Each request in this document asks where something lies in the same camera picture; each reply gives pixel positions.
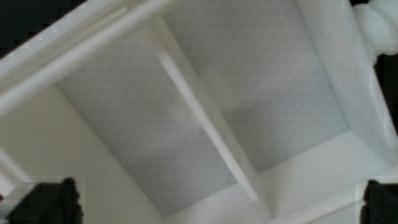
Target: white plastic part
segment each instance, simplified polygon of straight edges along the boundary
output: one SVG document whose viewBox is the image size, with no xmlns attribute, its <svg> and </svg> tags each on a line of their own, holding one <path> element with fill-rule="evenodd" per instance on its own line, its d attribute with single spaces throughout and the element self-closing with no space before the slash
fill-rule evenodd
<svg viewBox="0 0 398 224">
<path fill-rule="evenodd" d="M 0 96 L 0 116 L 19 106 L 27 99 L 71 74 L 98 55 L 99 51 L 117 43 L 119 39 L 140 28 L 142 24 L 172 8 L 179 0 L 146 0 L 126 15 L 98 31 L 87 40 L 69 49 L 57 59 L 23 78 L 5 86 Z"/>
<path fill-rule="evenodd" d="M 357 24 L 371 48 L 373 63 L 380 54 L 398 53 L 398 0 L 373 0 L 353 7 Z"/>
<path fill-rule="evenodd" d="M 154 54 L 176 84 L 176 88 L 194 111 L 236 181 L 259 210 L 265 219 L 263 221 L 268 221 L 270 212 L 258 173 L 162 19 L 154 21 L 153 26 L 146 31 Z"/>
</svg>

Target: white surface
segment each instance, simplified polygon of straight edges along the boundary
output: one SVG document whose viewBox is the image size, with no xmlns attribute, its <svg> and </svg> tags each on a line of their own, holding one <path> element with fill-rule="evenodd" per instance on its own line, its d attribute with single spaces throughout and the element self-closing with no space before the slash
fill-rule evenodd
<svg viewBox="0 0 398 224">
<path fill-rule="evenodd" d="M 352 6 L 346 0 L 297 2 L 350 129 L 384 159 L 396 163 L 396 132 Z"/>
<path fill-rule="evenodd" d="M 60 88 L 169 215 L 236 180 L 146 39 L 128 38 Z"/>
<path fill-rule="evenodd" d="M 314 220 L 309 224 L 357 224 L 359 211 L 355 204 L 341 208 L 325 217 Z"/>
<path fill-rule="evenodd" d="M 355 184 L 387 167 L 387 162 L 350 132 L 286 160 L 261 173 L 274 205 L 274 220 L 268 224 L 304 224 L 348 206 L 357 201 Z M 254 207 L 245 205 L 245 210 L 238 212 L 247 199 L 242 198 L 242 189 L 234 188 L 238 187 L 233 186 L 170 216 L 167 224 L 224 224 L 234 223 L 233 220 L 236 223 L 258 223 Z"/>
<path fill-rule="evenodd" d="M 316 203 L 387 167 L 361 139 L 346 132 L 261 173 L 275 216 Z"/>
<path fill-rule="evenodd" d="M 263 171 L 348 130 L 295 0 L 186 0 L 165 21 Z"/>
<path fill-rule="evenodd" d="M 270 212 L 258 173 L 163 20 L 153 23 L 146 36 L 233 176 L 258 206 L 263 221 L 268 221 Z"/>
<path fill-rule="evenodd" d="M 53 88 L 0 119 L 0 151 L 28 178 L 14 179 L 14 186 L 76 178 L 87 224 L 162 223 L 131 177 Z"/>
<path fill-rule="evenodd" d="M 67 49 L 55 60 L 50 61 L 32 73 L 23 74 L 27 77 L 18 77 L 18 80 L 12 80 L 11 83 L 2 83 L 5 86 L 0 89 L 0 116 L 9 113 L 39 91 L 71 74 L 98 56 L 101 50 L 105 50 L 105 48 L 119 42 L 122 37 L 137 31 L 147 20 L 170 10 L 178 1 L 179 0 L 142 1 L 112 24 L 105 26 L 85 41 Z"/>
<path fill-rule="evenodd" d="M 165 224 L 265 224 L 245 191 L 238 185 L 190 206 Z"/>
</svg>

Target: white plastic structure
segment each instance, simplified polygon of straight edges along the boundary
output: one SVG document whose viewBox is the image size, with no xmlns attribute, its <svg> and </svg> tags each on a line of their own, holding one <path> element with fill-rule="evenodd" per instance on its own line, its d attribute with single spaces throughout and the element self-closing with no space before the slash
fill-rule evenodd
<svg viewBox="0 0 398 224">
<path fill-rule="evenodd" d="M 398 53 L 398 1 L 371 0 L 369 4 L 359 4 L 353 8 L 375 62 L 380 54 Z"/>
<path fill-rule="evenodd" d="M 2 195 L 71 176 L 87 224 L 352 220 L 366 180 L 398 181 L 373 71 L 396 11 L 87 1 L 0 61 Z"/>
</svg>

